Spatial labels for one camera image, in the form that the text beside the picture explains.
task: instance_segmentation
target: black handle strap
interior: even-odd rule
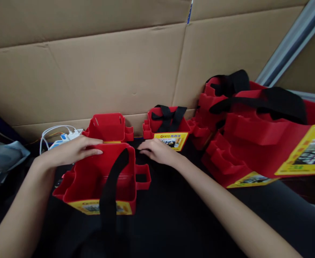
[[[124,149],[114,162],[102,190],[99,208],[101,230],[96,230],[73,253],[76,257],[119,257],[121,252],[116,234],[116,185],[122,170],[129,164],[129,151]]]
[[[163,120],[162,125],[156,133],[176,132],[179,129],[181,120],[187,110],[187,107],[179,107],[175,112],[171,112],[169,107],[163,105],[156,105],[156,108],[161,108],[162,116],[151,114],[153,120]]]
[[[238,70],[230,75],[215,75],[208,79],[208,83],[212,78],[218,78],[220,83],[212,83],[210,86],[215,89],[216,96],[232,97],[240,91],[250,90],[249,77],[245,70]]]
[[[129,151],[124,149],[112,166],[99,202],[102,234],[106,249],[110,251],[115,251],[118,248],[116,245],[116,186],[120,173],[128,163]]]
[[[284,118],[298,124],[307,124],[305,104],[300,96],[280,87],[262,90],[266,100],[247,97],[231,97],[213,105],[209,112],[220,114],[229,112],[231,105],[242,103],[256,108],[259,113],[270,113],[272,119]]]

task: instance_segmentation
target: printed label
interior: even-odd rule
[[[181,151],[187,135],[188,133],[158,133],[154,135],[154,138],[158,138],[175,151]]]
[[[277,181],[278,179],[279,178],[268,178],[253,171],[235,183],[228,185],[227,188],[268,185],[274,181]]]
[[[116,201],[117,215],[132,215],[131,207],[128,202]],[[75,209],[87,215],[99,215],[99,200],[84,200],[68,203]]]
[[[315,125],[277,170],[275,175],[315,175]]]

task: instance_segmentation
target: red plastic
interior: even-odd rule
[[[170,107],[171,112],[175,112],[178,107]],[[148,112],[148,119],[144,120],[143,124],[143,138],[144,139],[153,139],[156,131],[160,126],[162,125],[162,120],[153,120],[151,118],[151,114],[155,113],[158,116],[162,116],[162,111],[160,107],[154,107]],[[186,121],[186,119],[183,117],[180,123],[180,126],[176,132],[178,133],[188,133],[186,140],[188,139],[189,135],[192,133],[193,128],[195,127],[195,124],[193,121]]]
[[[226,119],[226,113],[222,112],[221,114],[211,114],[209,112],[210,107],[216,103],[227,99],[226,96],[216,96],[215,89],[212,88],[211,84],[219,84],[220,81],[218,78],[212,78],[205,85],[204,93],[199,97],[199,108],[196,111],[195,117],[191,120],[195,123],[193,130],[193,135],[191,136],[191,141],[197,150],[203,150],[206,148],[209,140],[213,137],[213,134],[217,131],[216,124],[219,121]],[[256,84],[255,82],[249,82],[250,91],[241,91],[236,94],[237,97],[246,97],[247,94],[249,97],[258,97],[261,93],[260,90],[265,89],[265,87]],[[240,105],[235,105],[235,110],[240,110]]]
[[[149,166],[135,163],[135,149],[127,143],[101,144],[94,147],[102,150],[103,154],[76,162],[71,171],[65,173],[62,183],[54,190],[53,196],[65,203],[99,200],[114,162],[119,154],[127,148],[129,151],[129,164],[119,175],[116,199],[128,202],[134,214],[136,211],[137,190],[147,190],[151,183]],[[137,174],[145,174],[147,181],[136,182]]]
[[[104,142],[129,142],[133,141],[133,127],[125,126],[125,117],[120,113],[97,114],[83,135]]]
[[[261,91],[242,91],[239,95],[256,98],[261,97]],[[315,103],[304,103],[309,125],[285,119],[272,120],[269,114],[257,114],[251,107],[234,105],[231,113],[227,114],[224,135],[217,134],[211,141],[203,163],[224,186],[251,171],[268,178],[294,176],[275,176],[275,172],[315,124]],[[238,166],[243,164],[237,161],[244,161],[248,169],[240,170]]]

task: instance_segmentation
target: power strip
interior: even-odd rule
[[[62,134],[61,135],[61,140],[55,141],[51,145],[50,149],[53,149],[54,147],[57,147],[59,145],[62,145],[63,143],[71,141],[71,140],[75,139],[76,137],[79,137],[82,134],[82,132],[83,132],[83,129],[77,129],[74,132],[71,132],[69,134]]]

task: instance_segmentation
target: red plastic tool caddy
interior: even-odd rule
[[[178,107],[170,107],[171,112],[175,112]],[[160,107],[154,107],[148,112],[148,119],[144,120],[143,124],[143,138],[144,139],[153,139],[157,138],[164,143],[170,145],[172,149],[176,151],[181,151],[189,134],[193,129],[193,122],[186,121],[183,117],[178,130],[175,132],[166,132],[166,133],[157,133],[158,129],[162,125],[162,120],[153,120],[152,113],[155,113],[157,116],[162,116],[162,110]]]
[[[101,139],[104,143],[130,142],[133,141],[133,127],[125,126],[125,117],[120,113],[97,114],[83,135]]]
[[[261,90],[236,96],[258,98]],[[304,101],[307,124],[273,120],[243,104],[226,114],[223,135],[210,142],[202,162],[227,188],[268,184],[280,177],[315,175],[315,103]]]
[[[137,190],[148,190],[151,182],[149,166],[137,165],[135,149],[127,143],[94,146],[101,155],[85,158],[66,172],[53,196],[87,215],[99,214],[99,197],[109,172],[119,154],[127,148],[129,164],[120,173],[116,185],[117,215],[132,215],[136,211]],[[145,175],[146,182],[137,182],[136,175]]]
[[[216,93],[216,90],[211,85],[219,85],[220,79],[217,77],[211,78],[205,84],[204,93],[200,94],[198,105],[199,108],[196,111],[195,117],[191,119],[194,123],[193,133],[191,135],[191,141],[197,150],[203,150],[209,141],[213,138],[214,133],[217,132],[217,123],[226,118],[226,113],[211,114],[209,112],[210,107],[216,103],[227,99],[228,97]],[[251,90],[262,90],[265,87],[250,81]]]

